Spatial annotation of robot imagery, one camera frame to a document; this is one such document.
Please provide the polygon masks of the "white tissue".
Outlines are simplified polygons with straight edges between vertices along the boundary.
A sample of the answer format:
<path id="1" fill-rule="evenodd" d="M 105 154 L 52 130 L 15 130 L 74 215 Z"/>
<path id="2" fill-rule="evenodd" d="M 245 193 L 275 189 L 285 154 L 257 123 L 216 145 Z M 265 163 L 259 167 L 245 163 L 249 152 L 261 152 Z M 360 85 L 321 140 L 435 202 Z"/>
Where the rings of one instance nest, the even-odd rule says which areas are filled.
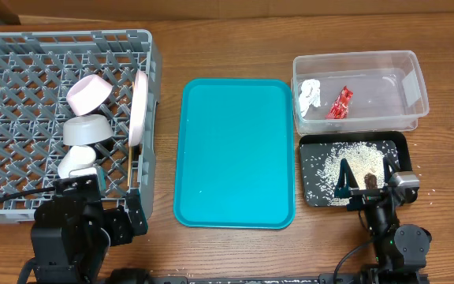
<path id="1" fill-rule="evenodd" d="M 305 80 L 300 87 L 300 115 L 304 118 L 310 107 L 321 106 L 321 82 L 317 79 Z"/>

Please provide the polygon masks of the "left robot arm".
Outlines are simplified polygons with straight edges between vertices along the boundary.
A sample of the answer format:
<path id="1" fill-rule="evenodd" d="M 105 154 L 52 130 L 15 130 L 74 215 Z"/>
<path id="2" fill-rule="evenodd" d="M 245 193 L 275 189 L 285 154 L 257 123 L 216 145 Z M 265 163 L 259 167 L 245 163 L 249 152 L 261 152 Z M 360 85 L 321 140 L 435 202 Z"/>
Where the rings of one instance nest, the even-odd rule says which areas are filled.
<path id="1" fill-rule="evenodd" d="M 73 170 L 53 184 L 55 195 L 35 210 L 31 241 L 34 257 L 20 271 L 37 283 L 95 283 L 110 247 L 130 244 L 148 231 L 140 191 L 105 209 L 104 173 L 96 166 Z"/>

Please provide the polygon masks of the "grey bowl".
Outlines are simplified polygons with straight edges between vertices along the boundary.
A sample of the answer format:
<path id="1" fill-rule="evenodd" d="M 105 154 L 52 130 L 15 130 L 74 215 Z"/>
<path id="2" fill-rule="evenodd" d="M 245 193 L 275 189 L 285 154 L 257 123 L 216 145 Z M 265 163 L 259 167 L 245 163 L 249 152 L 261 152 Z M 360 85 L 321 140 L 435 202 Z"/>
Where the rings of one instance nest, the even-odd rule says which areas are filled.
<path id="1" fill-rule="evenodd" d="M 71 118 L 63 126 L 63 144 L 94 144 L 111 138 L 114 131 L 105 116 L 89 114 Z"/>

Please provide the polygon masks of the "brown food scrap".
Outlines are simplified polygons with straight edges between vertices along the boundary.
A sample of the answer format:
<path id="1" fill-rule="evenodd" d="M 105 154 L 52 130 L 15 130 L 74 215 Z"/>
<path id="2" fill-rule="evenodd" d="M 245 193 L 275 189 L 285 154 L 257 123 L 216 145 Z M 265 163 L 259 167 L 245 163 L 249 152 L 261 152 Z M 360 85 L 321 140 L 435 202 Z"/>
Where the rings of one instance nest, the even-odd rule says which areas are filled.
<path id="1" fill-rule="evenodd" d="M 367 173 L 364 176 L 364 183 L 366 189 L 377 189 L 378 188 L 378 179 L 374 174 Z"/>

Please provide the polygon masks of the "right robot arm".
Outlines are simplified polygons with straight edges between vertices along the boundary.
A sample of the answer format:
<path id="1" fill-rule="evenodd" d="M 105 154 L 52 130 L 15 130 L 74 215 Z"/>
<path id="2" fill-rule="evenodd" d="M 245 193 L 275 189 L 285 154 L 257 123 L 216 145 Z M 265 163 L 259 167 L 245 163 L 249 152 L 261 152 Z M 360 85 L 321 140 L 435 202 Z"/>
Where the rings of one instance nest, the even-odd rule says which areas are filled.
<path id="1" fill-rule="evenodd" d="M 411 171 L 401 170 L 395 162 L 383 159 L 385 184 L 377 189 L 359 189 L 346 159 L 340 162 L 340 177 L 334 192 L 347 199 L 348 211 L 365 218 L 370 240 L 347 253 L 334 269 L 333 283 L 428 283 L 419 271 L 426 266 L 430 232 L 413 224 L 402 225 L 396 208 L 415 201 L 420 180 Z M 342 265 L 360 250 L 372 245 L 376 264 L 366 264 L 356 275 L 339 275 Z"/>

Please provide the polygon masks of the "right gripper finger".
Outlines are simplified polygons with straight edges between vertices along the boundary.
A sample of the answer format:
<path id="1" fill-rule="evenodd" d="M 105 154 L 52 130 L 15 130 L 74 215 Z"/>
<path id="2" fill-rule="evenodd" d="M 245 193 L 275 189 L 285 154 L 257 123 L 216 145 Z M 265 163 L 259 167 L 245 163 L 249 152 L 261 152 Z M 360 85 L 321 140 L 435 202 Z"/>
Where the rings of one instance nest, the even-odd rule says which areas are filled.
<path id="1" fill-rule="evenodd" d="M 386 156 L 383 158 L 384 181 L 387 186 L 396 186 L 400 168 L 393 159 Z"/>
<path id="2" fill-rule="evenodd" d="M 340 176 L 334 189 L 334 196 L 336 198 L 349 198 L 352 197 L 353 191 L 358 189 L 358 183 L 352 173 L 351 167 L 347 159 L 340 161 Z"/>

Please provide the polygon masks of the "wooden chopstick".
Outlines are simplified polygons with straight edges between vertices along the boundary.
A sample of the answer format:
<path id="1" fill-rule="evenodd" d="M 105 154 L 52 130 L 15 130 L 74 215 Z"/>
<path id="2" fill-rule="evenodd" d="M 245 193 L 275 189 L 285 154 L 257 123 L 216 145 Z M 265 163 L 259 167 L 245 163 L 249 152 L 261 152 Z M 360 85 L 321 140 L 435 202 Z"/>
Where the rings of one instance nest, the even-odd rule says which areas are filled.
<path id="1" fill-rule="evenodd" d="M 134 99 L 134 81 L 132 82 L 132 98 L 131 98 L 131 108 L 130 108 L 130 115 L 129 115 L 129 135 L 128 135 L 128 176 L 127 176 L 127 186 L 130 189 L 132 185 L 132 107 L 133 107 L 133 99 Z"/>

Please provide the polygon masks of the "white paper cup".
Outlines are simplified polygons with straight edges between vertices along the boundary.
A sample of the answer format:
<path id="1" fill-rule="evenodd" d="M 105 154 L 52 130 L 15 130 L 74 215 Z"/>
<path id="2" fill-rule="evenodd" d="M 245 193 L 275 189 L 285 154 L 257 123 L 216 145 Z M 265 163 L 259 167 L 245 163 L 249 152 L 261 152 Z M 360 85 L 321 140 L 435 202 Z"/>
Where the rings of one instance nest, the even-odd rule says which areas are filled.
<path id="1" fill-rule="evenodd" d="M 58 165 L 60 178 L 68 178 L 73 170 L 88 168 L 94 164 L 96 153 L 90 146 L 73 146 Z"/>

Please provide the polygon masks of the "large white plate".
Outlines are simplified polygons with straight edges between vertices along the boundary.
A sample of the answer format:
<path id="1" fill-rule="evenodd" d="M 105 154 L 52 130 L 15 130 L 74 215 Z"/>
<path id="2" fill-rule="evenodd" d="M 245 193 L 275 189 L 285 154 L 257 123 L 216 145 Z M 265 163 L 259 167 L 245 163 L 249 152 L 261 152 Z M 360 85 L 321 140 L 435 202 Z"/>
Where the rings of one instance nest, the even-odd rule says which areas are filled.
<path id="1" fill-rule="evenodd" d="M 137 146 L 143 137 L 145 119 L 147 113 L 148 77 L 141 70 L 136 72 L 133 85 L 132 106 L 129 119 L 129 147 Z"/>

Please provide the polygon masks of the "red snack wrapper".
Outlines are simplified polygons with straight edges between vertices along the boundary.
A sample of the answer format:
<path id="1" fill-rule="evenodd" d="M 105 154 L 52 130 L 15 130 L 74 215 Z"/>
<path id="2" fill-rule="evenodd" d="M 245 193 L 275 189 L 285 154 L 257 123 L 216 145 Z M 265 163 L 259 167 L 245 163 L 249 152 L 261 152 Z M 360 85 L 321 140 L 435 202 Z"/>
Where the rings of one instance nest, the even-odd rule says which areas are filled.
<path id="1" fill-rule="evenodd" d="M 326 119 L 345 119 L 348 116 L 348 106 L 352 96 L 353 92 L 344 86 L 326 115 Z"/>

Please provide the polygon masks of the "pile of white rice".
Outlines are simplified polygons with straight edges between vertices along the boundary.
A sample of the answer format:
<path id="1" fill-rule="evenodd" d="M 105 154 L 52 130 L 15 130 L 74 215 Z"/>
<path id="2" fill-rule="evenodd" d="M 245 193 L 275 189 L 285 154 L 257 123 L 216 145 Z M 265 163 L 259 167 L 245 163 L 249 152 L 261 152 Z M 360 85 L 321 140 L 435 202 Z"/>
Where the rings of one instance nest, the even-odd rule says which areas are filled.
<path id="1" fill-rule="evenodd" d="M 343 207 L 348 203 L 334 197 L 342 159 L 347 159 L 359 189 L 366 189 L 364 176 L 367 173 L 377 177 L 378 188 L 381 188 L 385 183 L 383 158 L 386 156 L 399 161 L 396 146 L 389 140 L 301 145 L 303 191 L 307 204 L 311 207 Z"/>

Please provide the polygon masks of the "small pink bowl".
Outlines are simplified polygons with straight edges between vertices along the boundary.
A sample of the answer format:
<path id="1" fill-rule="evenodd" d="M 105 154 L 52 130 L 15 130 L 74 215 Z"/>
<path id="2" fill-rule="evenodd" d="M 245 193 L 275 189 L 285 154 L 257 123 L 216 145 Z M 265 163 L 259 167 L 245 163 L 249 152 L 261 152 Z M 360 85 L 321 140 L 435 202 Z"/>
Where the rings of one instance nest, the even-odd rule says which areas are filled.
<path id="1" fill-rule="evenodd" d="M 88 114 L 109 97 L 113 85 L 91 74 L 76 82 L 68 91 L 66 101 L 76 116 Z"/>

